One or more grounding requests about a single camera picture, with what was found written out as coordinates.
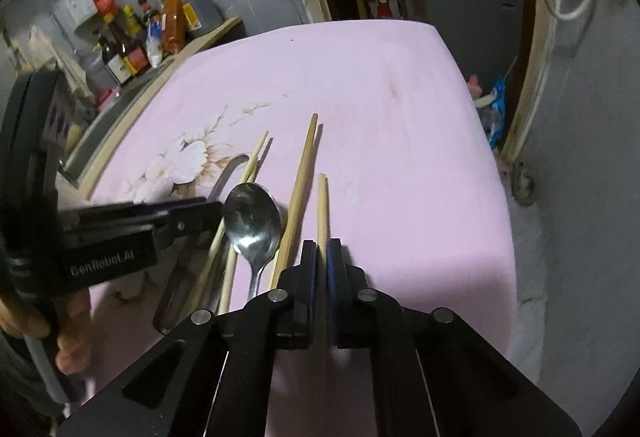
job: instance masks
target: yellow label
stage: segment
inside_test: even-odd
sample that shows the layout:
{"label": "yellow label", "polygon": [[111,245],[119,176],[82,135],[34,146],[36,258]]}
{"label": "yellow label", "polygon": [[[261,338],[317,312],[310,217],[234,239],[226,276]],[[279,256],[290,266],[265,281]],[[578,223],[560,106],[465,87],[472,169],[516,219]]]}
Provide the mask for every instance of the yellow label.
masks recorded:
{"label": "yellow label", "polygon": [[135,76],[136,74],[138,74],[138,71],[136,71],[136,68],[133,67],[133,65],[129,61],[129,58],[127,58],[126,56],[123,56],[122,61],[124,63],[124,66],[127,68],[127,70],[131,73],[132,76]]}
{"label": "yellow label", "polygon": [[200,29],[202,24],[200,23],[200,19],[198,15],[193,9],[193,6],[190,3],[186,3],[182,5],[182,12],[184,13],[184,17],[187,19],[187,29],[190,31],[195,31],[196,29]]}

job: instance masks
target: orange package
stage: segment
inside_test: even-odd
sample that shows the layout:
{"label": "orange package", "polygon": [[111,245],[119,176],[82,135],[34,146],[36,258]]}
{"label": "orange package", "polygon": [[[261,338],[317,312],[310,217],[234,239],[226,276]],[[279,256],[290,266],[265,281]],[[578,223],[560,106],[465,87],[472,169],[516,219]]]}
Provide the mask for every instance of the orange package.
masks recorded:
{"label": "orange package", "polygon": [[165,0],[162,16],[162,47],[164,52],[178,54],[184,48],[184,13],[182,0]]}

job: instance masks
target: pink tablecloth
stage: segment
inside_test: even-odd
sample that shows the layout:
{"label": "pink tablecloth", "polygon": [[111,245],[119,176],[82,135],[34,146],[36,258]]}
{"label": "pink tablecloth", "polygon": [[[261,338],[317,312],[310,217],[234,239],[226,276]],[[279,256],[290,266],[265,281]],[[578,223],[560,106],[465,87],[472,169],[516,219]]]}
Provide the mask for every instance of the pink tablecloth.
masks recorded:
{"label": "pink tablecloth", "polygon": [[[268,129],[273,143],[257,180],[287,204],[313,112],[322,124],[314,172],[329,177],[331,236],[342,239],[373,287],[410,308],[449,306],[504,352],[515,313],[506,199],[466,83],[436,30],[425,24],[288,27],[194,56],[131,128],[93,199],[206,195],[228,157],[250,152]],[[316,238],[316,186],[302,237]],[[239,260],[233,309],[245,302],[249,276]],[[153,301],[157,293],[146,302]],[[152,307],[126,308],[146,324],[141,333],[122,309],[102,309],[107,328],[98,332],[110,348],[98,350],[104,379],[142,352],[141,339],[152,343]],[[133,333],[145,336],[130,350]],[[353,363],[353,369],[363,366]],[[283,399],[295,390],[291,382],[301,381],[292,377],[274,377],[272,413],[288,403]],[[346,404],[335,409],[351,410],[347,393],[337,393]],[[305,431],[277,417],[270,421],[274,435]],[[357,424],[356,433],[372,435],[370,425]],[[355,435],[352,430],[332,435]]]}

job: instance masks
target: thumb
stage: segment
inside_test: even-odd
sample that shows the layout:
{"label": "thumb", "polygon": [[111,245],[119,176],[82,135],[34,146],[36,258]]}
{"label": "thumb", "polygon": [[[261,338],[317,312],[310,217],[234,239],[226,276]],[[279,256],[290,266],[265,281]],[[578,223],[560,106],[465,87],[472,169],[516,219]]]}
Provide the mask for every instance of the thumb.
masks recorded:
{"label": "thumb", "polygon": [[28,336],[44,338],[50,332],[46,319],[34,306],[12,294],[0,295],[0,319]]}

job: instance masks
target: silver rivet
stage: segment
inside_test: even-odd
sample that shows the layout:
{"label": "silver rivet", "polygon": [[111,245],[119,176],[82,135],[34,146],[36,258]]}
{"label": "silver rivet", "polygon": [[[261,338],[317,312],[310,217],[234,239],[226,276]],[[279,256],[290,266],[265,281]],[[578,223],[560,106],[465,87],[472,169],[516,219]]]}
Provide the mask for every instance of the silver rivet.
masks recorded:
{"label": "silver rivet", "polygon": [[271,289],[270,292],[267,293],[267,298],[272,302],[281,302],[287,299],[287,291],[284,289]]}
{"label": "silver rivet", "polygon": [[373,302],[378,297],[378,293],[366,287],[358,291],[358,299],[362,302]]}
{"label": "silver rivet", "polygon": [[433,317],[437,322],[440,323],[451,323],[455,316],[453,315],[453,311],[447,309],[446,307],[438,307],[433,312]]}
{"label": "silver rivet", "polygon": [[191,321],[196,325],[203,325],[211,319],[211,313],[206,309],[200,309],[191,315]]}

